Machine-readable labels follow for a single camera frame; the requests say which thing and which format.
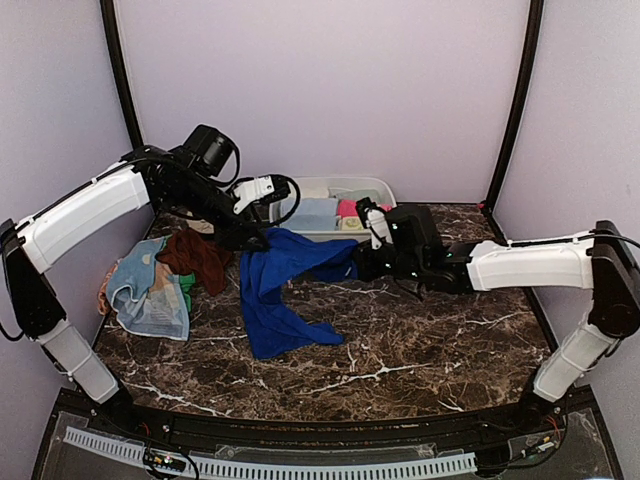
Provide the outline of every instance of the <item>black pole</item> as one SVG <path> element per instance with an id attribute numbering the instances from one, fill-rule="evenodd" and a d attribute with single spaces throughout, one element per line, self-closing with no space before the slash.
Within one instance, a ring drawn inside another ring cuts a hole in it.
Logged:
<path id="1" fill-rule="evenodd" d="M 131 95 L 131 88 L 129 87 L 127 70 L 124 65 L 124 57 L 122 56 L 122 45 L 120 45 L 118 22 L 113 0 L 100 0 L 100 8 L 102 10 L 102 23 L 104 25 L 104 34 L 107 38 L 107 48 L 109 49 L 113 78 L 116 82 L 118 97 L 120 98 L 120 108 L 122 109 L 122 115 L 127 125 L 131 146 L 138 148 L 144 145 L 144 141 L 142 140 L 142 132 L 140 131 L 136 109 L 133 106 L 133 97 Z"/>
<path id="2" fill-rule="evenodd" d="M 513 102 L 511 103 L 511 112 L 509 112 L 509 120 L 507 128 L 504 132 L 502 147 L 496 162 L 496 169 L 493 172 L 491 185 L 487 192 L 487 198 L 483 204 L 483 209 L 491 213 L 498 202 L 500 190 L 507 175 L 509 161 L 513 153 L 513 146 L 516 143 L 518 129 L 520 128 L 520 120 L 527 99 L 527 91 L 531 81 L 531 72 L 533 71 L 533 62 L 536 56 L 536 47 L 538 46 L 538 36 L 540 34 L 540 24 L 542 23 L 542 10 L 544 0 L 531 0 L 529 6 L 529 20 L 527 21 L 527 32 L 524 39 L 524 47 L 522 50 L 522 59 L 520 60 L 520 70 L 518 71 L 518 81 L 513 94 Z"/>

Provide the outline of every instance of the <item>brown towel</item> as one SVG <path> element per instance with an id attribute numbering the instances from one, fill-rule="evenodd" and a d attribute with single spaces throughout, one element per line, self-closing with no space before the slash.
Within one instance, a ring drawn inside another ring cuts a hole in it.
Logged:
<path id="1" fill-rule="evenodd" d="M 224 267 L 233 254 L 213 242 L 205 242 L 191 228 L 169 237 L 167 245 L 156 255 L 156 260 L 169 265 L 176 275 L 196 274 L 210 295 L 217 295 L 227 286 Z"/>

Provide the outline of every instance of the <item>white vent grille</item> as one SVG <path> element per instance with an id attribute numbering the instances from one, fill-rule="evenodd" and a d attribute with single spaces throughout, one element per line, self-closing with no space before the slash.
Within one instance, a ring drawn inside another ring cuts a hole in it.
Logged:
<path id="1" fill-rule="evenodd" d="M 97 433 L 86 432 L 73 427 L 67 428 L 64 441 L 121 463 L 143 467 L 144 446 L 139 442 L 125 443 L 122 440 L 104 437 Z M 316 467 L 241 463 L 198 457 L 196 455 L 190 456 L 198 465 L 200 478 L 215 480 L 422 480 L 473 473 L 477 470 L 475 454 L 473 453 L 379 465 Z M 194 478 L 194 476 L 193 467 L 188 464 L 187 470 L 182 474 L 182 477 Z"/>

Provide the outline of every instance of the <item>pink cloth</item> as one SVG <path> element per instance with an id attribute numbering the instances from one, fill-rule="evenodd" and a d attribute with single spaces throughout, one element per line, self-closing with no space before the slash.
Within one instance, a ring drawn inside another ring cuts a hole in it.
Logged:
<path id="1" fill-rule="evenodd" d="M 391 205 L 378 205 L 385 212 L 388 212 L 393 207 Z M 357 217 L 358 212 L 356 212 L 356 201 L 355 200 L 340 200 L 338 204 L 338 215 L 341 218 L 344 217 Z"/>

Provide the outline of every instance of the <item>robotic arm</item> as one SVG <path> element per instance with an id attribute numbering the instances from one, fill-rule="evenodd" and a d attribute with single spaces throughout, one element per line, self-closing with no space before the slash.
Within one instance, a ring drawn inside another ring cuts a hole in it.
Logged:
<path id="1" fill-rule="evenodd" d="M 236 171 L 228 182 L 214 179 L 233 154 L 239 170 L 236 145 L 200 125 L 183 145 L 170 151 L 134 150 L 52 206 L 18 224 L 7 220 L 0 226 L 5 279 L 19 327 L 114 421 L 130 410 L 122 407 L 131 398 L 67 320 L 44 274 L 89 235 L 147 204 L 172 212 L 188 209 L 215 226 L 213 239 L 228 250 L 267 250 L 263 231 L 274 224 L 262 221 L 254 205 L 286 198 L 293 186 L 297 201 L 283 222 L 297 207 L 300 191 L 282 175 L 236 180 Z M 372 232 L 371 241 L 354 252 L 363 281 L 384 275 L 412 280 L 418 296 L 422 287 L 452 294 L 543 285 L 593 289 L 593 309 L 523 394 L 523 409 L 536 415 L 548 411 L 573 382 L 640 327 L 640 270 L 611 222 L 555 239 L 446 246 L 425 206 L 384 212 L 364 199 L 357 210 Z M 22 336 L 3 333 L 10 340 Z"/>

